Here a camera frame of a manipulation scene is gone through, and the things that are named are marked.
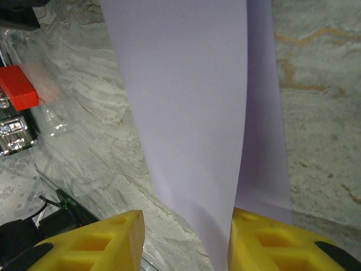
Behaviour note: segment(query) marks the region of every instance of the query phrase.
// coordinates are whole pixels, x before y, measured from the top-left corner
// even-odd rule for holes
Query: marble countertop
[[[356,6],[272,2],[295,221],[347,225],[347,236],[361,229]],[[100,218],[142,209],[145,250],[166,270],[212,270],[198,236],[154,192],[98,1],[53,0],[36,14],[40,30],[1,38],[47,102],[33,109],[37,168]],[[335,227],[323,223],[311,229],[330,235]],[[357,242],[350,247],[357,253]]]

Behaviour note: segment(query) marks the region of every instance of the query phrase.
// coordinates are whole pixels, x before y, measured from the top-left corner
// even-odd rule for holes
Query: red object
[[[0,88],[18,111],[39,105],[35,88],[17,65],[0,68]]]

